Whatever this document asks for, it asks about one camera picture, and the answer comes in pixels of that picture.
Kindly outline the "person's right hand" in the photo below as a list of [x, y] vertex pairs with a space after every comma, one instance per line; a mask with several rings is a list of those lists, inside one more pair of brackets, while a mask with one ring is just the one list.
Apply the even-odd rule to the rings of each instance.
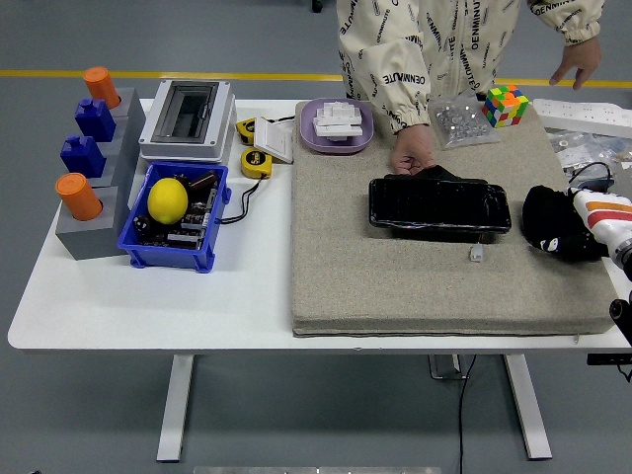
[[433, 168], [434, 138], [427, 124], [416, 124], [403, 128], [396, 134], [390, 164], [396, 175], [416, 175]]

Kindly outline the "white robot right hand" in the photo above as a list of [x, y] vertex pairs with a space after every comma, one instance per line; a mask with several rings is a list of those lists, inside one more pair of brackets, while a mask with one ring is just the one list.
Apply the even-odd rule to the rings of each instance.
[[535, 247], [574, 260], [631, 258], [631, 200], [612, 193], [570, 188], [554, 194]]

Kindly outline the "person's left hand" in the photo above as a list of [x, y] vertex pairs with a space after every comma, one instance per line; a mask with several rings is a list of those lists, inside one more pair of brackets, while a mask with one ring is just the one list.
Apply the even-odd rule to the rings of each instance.
[[560, 65], [549, 79], [556, 86], [571, 70], [575, 71], [572, 88], [580, 90], [598, 69], [602, 59], [598, 37], [567, 45], [563, 49]]

